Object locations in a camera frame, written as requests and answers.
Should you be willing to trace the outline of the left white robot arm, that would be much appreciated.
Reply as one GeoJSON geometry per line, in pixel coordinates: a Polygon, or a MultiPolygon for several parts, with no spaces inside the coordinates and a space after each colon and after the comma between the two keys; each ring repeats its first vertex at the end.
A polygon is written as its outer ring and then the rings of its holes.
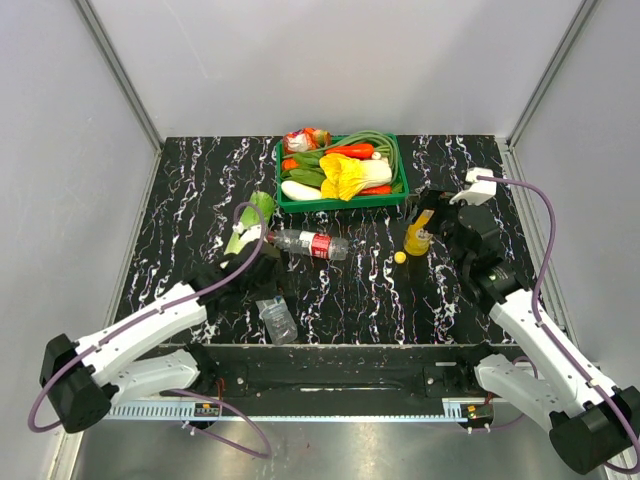
{"type": "Polygon", "coordinates": [[[265,245],[245,266],[249,258],[248,249],[228,254],[117,324],[76,341],[65,334],[49,340],[40,384],[58,425],[78,433],[120,404],[175,389],[196,395],[212,391],[216,366],[202,347],[187,345],[154,358],[147,354],[245,300],[278,293],[284,284],[281,252],[265,245]]]}

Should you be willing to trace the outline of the yellow juice bottle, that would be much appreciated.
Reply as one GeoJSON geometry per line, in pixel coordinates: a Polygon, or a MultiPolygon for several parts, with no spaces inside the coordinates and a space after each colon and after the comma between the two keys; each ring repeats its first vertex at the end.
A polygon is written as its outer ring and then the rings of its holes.
{"type": "Polygon", "coordinates": [[[404,251],[408,255],[420,257],[429,251],[433,235],[426,226],[432,215],[432,210],[423,210],[409,225],[404,239],[404,251]]]}

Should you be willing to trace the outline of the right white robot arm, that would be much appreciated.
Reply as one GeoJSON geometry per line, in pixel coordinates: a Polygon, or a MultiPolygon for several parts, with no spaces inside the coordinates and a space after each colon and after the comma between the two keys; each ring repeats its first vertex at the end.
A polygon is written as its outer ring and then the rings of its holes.
{"type": "Polygon", "coordinates": [[[467,193],[426,190],[416,212],[423,228],[446,246],[465,298],[506,332],[532,363],[531,372],[481,347],[459,366],[457,388],[483,390],[508,401],[544,432],[561,460],[585,475],[639,447],[639,391],[620,388],[566,337],[539,303],[538,288],[500,248],[500,228],[490,208],[467,193]]]}

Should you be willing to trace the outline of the clear water bottle white cap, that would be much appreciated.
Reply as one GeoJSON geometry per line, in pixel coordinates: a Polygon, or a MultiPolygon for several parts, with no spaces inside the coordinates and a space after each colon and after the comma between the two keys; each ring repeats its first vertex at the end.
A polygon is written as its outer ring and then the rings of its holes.
{"type": "Polygon", "coordinates": [[[297,339],[297,325],[282,296],[257,300],[256,306],[273,345],[290,344],[297,339]]]}

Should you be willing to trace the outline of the yellow bottle cap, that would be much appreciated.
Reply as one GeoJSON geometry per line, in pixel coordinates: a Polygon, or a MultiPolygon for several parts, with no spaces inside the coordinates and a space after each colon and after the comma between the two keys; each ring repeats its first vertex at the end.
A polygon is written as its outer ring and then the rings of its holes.
{"type": "Polygon", "coordinates": [[[403,264],[406,261],[406,254],[402,251],[396,252],[394,254],[394,261],[397,264],[403,264]]]}

